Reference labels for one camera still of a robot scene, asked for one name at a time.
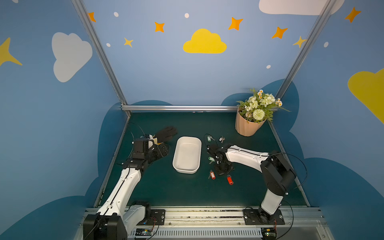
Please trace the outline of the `key with red tag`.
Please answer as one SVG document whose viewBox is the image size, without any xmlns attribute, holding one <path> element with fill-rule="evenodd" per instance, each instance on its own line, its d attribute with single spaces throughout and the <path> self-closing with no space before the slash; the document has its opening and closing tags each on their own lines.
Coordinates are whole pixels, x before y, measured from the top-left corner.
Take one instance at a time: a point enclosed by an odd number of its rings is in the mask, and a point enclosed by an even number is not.
<svg viewBox="0 0 384 240">
<path fill-rule="evenodd" d="M 231 175 L 227 175 L 227 181 L 228 181 L 230 186 L 232 186 L 234 184 Z"/>
<path fill-rule="evenodd" d="M 210 170 L 209 179 L 212 179 L 212 180 L 216 179 L 215 173 L 212 170 Z"/>
</svg>

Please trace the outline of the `key with green tag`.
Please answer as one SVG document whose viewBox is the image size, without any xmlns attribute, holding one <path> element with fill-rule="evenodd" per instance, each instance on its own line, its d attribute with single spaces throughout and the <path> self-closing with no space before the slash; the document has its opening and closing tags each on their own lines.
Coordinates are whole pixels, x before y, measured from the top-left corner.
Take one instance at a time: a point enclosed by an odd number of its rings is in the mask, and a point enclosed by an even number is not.
<svg viewBox="0 0 384 240">
<path fill-rule="evenodd" d="M 215 141 L 215 139 L 211 135 L 207 136 L 207 140 L 208 140 L 208 142 Z"/>
<path fill-rule="evenodd" d="M 209 161 L 210 161 L 209 164 L 212 164 L 212 163 L 214 163 L 214 162 L 216 161 L 216 160 L 215 160 L 214 158 L 212 158 L 212 157 L 209 157 L 208 159 L 209 159 Z"/>
</svg>

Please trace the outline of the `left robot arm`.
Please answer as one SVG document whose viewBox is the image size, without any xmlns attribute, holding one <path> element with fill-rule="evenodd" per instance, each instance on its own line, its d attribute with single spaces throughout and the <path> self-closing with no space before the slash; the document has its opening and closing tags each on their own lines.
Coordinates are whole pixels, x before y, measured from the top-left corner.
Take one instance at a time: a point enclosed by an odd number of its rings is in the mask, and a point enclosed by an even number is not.
<svg viewBox="0 0 384 240">
<path fill-rule="evenodd" d="M 139 222 L 151 218 L 147 203 L 133 205 L 128 211 L 126 207 L 146 169 L 169 152 L 169 145 L 158 143 L 150 135 L 133 141 L 132 153 L 111 194 L 97 213 L 87 215 L 83 222 L 84 240 L 126 240 Z"/>
</svg>

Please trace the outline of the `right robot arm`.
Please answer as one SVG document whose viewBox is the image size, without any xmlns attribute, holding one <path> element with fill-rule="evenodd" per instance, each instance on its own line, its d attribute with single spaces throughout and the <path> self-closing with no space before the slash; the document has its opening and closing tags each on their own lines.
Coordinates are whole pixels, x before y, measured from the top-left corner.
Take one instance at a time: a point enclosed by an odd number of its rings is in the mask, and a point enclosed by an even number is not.
<svg viewBox="0 0 384 240">
<path fill-rule="evenodd" d="M 234 170 L 234 163 L 262 173 L 267 192 L 258 209 L 258 216 L 264 222 L 275 215 L 289 187 L 297 178 L 296 171 L 283 153 L 268 154 L 246 150 L 236 145 L 219 147 L 216 144 L 207 146 L 207 152 L 215 161 L 215 171 L 219 176 L 228 176 Z"/>
</svg>

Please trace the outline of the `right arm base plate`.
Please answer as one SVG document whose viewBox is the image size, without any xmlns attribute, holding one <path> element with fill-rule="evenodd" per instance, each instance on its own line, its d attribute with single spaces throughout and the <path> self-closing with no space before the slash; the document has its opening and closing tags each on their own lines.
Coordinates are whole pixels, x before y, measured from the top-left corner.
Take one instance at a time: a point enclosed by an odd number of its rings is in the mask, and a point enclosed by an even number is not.
<svg viewBox="0 0 384 240">
<path fill-rule="evenodd" d="M 262 209 L 243 209 L 243 216 L 246 225 L 285 225 L 280 209 L 273 215 L 269 215 Z"/>
</svg>

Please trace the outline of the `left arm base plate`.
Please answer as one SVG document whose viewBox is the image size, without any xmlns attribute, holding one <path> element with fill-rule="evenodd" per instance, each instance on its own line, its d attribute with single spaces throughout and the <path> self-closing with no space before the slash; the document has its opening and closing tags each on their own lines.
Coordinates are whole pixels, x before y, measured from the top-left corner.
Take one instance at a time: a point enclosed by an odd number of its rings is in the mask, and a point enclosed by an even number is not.
<svg viewBox="0 0 384 240">
<path fill-rule="evenodd" d="M 151 210 L 150 215 L 140 221 L 137 226 L 163 226 L 165 224 L 165 216 L 166 210 L 164 209 Z"/>
</svg>

